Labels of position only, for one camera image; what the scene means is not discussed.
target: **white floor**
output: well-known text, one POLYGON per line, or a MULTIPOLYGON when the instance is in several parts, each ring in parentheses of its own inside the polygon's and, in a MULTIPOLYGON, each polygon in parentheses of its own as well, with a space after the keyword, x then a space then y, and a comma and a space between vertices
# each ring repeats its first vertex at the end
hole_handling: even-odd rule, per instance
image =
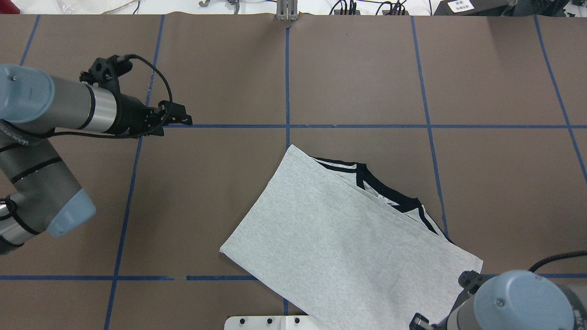
MULTIPOLYGON (((113 13, 132 14, 137 6, 136 0, 12 0, 23 14, 64 14, 64 10, 59 4, 60 1, 61 3, 71 4, 70 7, 66 8, 66 11, 71 12, 71 14, 99 14, 116 7, 108 7, 108 3, 116 4, 133 1, 133 4, 113 13), (83 3, 86 10, 77 5, 77 3, 83 3)), ((336 0, 298 0, 298 9, 300 12, 327 15, 335 2, 336 0)), ((436 10, 439 2, 440 0, 431 0, 433 10, 436 10)), ((274 2, 264 0, 241 0, 240 3, 241 14, 275 13, 276 10, 274 2)), ((428 0, 407 0, 404 5, 411 15, 430 15, 428 0)), ((357 9, 360 10, 362 15, 375 14, 377 7, 379 7, 379 4, 362 1, 359 1, 357 5, 357 9)), ((174 11, 191 14, 232 14, 234 7, 226 0, 211 0, 206 8, 200 7, 198 0, 142 0, 138 14, 167 14, 174 11)), ((573 6, 569 3, 566 6, 566 11, 575 14, 577 17, 587 16, 587 8, 584 6, 573 6)))

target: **blue joint cap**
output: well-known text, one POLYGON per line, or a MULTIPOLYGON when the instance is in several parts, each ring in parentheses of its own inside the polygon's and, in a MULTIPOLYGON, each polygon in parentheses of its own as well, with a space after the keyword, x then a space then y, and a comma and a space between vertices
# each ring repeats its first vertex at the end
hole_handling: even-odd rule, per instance
POLYGON ((55 83, 46 72, 0 64, 0 119, 28 123, 41 117, 55 97, 55 83))
POLYGON ((565 294, 529 271, 508 271, 483 284, 473 310, 483 330, 573 330, 575 316, 565 294))
POLYGON ((96 215, 96 207, 85 189, 78 191, 57 213, 47 227, 49 234, 60 237, 96 215))

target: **metal bracket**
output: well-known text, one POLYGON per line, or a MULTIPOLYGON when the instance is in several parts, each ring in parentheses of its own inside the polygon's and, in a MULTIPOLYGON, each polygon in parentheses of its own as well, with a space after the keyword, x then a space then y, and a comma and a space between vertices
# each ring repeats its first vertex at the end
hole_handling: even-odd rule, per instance
POLYGON ((298 0, 277 0, 277 20, 297 21, 298 0))

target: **white label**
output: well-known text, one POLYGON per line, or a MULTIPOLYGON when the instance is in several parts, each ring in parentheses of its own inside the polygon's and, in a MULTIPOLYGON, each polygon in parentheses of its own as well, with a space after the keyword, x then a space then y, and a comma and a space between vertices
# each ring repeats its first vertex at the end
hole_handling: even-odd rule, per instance
POLYGON ((475 9, 469 0, 457 0, 448 3, 448 6, 453 12, 464 12, 475 9))

